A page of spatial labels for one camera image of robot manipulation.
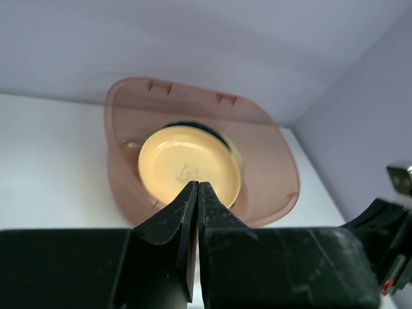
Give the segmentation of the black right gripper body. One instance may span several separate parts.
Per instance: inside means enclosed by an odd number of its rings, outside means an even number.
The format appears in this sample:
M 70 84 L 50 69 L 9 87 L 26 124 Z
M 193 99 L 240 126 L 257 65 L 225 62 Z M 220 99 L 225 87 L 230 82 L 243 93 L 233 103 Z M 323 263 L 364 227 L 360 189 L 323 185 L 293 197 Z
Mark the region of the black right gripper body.
M 373 265 L 381 293 L 395 293 L 411 284 L 411 211 L 388 207 L 371 227 Z

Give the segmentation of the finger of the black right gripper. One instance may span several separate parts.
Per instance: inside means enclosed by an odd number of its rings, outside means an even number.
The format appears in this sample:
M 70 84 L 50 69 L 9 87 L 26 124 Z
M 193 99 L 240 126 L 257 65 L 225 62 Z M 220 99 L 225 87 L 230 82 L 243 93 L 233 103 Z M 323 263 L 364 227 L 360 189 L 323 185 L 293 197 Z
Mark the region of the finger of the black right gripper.
M 390 243 L 401 231 L 411 211 L 400 204 L 377 198 L 355 219 L 344 224 L 364 245 Z

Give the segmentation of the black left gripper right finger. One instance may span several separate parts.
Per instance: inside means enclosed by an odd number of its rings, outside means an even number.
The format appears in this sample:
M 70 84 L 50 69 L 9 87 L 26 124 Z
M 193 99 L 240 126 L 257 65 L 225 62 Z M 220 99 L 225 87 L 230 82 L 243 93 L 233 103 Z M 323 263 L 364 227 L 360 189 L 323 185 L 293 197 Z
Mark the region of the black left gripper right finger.
M 198 189 L 200 281 L 206 308 L 378 308 L 361 242 L 342 227 L 252 229 Z

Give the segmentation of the cream bird pattern plate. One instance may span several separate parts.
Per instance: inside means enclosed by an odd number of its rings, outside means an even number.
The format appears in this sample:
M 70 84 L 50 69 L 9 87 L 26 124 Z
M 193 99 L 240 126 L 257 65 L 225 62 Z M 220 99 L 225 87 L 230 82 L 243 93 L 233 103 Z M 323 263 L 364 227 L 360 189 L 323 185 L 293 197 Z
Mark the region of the cream bird pattern plate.
M 163 129 L 163 128 L 160 127 L 160 128 L 158 128 L 158 129 L 154 129 L 154 130 L 152 130 L 152 131 L 149 131 L 148 133 L 145 134 L 144 140 L 147 140 L 150 136 L 152 136 L 153 134 L 155 134 L 157 131 L 159 131 L 159 130 L 161 130 L 161 129 Z M 236 147 L 235 143 L 232 142 L 227 136 L 225 136 L 223 133 L 219 133 L 219 134 L 221 134 L 221 135 L 227 140 L 227 142 L 229 143 L 229 145 L 230 145 L 230 147 L 231 147 L 231 149 L 232 149 L 232 151 L 230 151 L 230 152 L 231 152 L 231 154 L 233 155 L 233 157 L 234 157 L 235 160 L 236 160 L 236 163 L 237 163 L 237 165 L 238 165 L 238 167 L 239 167 L 239 171 L 240 171 L 241 177 L 244 178 L 244 174 L 245 174 L 245 163 L 244 163 L 244 160 L 243 160 L 243 157 L 242 157 L 240 151 L 239 151 L 238 148 Z

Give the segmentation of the dark blue leaf plate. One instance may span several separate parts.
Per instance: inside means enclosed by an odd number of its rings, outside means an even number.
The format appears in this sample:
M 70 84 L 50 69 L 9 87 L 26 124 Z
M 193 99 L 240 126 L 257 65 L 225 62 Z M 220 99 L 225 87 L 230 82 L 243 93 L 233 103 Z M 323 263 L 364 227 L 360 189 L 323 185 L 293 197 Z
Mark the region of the dark blue leaf plate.
M 193 127 L 195 129 L 200 129 L 212 136 L 214 136 L 215 138 L 217 138 L 221 143 L 223 143 L 225 145 L 225 147 L 229 150 L 232 151 L 229 143 L 227 142 L 227 140 L 221 135 L 219 134 L 216 130 L 214 130 L 213 128 L 206 126 L 205 124 L 202 124 L 200 122 L 195 122 L 195 121 L 189 121 L 189 120 L 180 120 L 177 122 L 171 122 L 168 123 L 166 125 L 164 125 L 162 128 L 167 128 L 167 127 L 174 127 L 174 126 L 187 126 L 187 127 Z

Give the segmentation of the yellow round plastic plate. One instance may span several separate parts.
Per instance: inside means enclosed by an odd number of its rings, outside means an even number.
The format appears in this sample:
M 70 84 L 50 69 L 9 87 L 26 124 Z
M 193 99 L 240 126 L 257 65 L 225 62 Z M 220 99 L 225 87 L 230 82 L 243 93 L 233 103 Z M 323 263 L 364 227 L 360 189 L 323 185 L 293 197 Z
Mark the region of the yellow round plastic plate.
M 219 201 L 230 208 L 241 190 L 243 175 L 226 145 L 194 127 L 171 126 L 152 134 L 138 156 L 144 189 L 159 203 L 171 203 L 190 182 L 209 182 Z

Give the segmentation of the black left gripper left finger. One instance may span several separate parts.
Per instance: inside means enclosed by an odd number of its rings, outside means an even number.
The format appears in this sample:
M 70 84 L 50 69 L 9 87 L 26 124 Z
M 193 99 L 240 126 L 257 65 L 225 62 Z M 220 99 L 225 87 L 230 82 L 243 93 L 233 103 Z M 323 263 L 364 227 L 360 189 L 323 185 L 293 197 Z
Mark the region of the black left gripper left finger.
M 197 184 L 133 229 L 1 232 L 2 308 L 186 308 Z

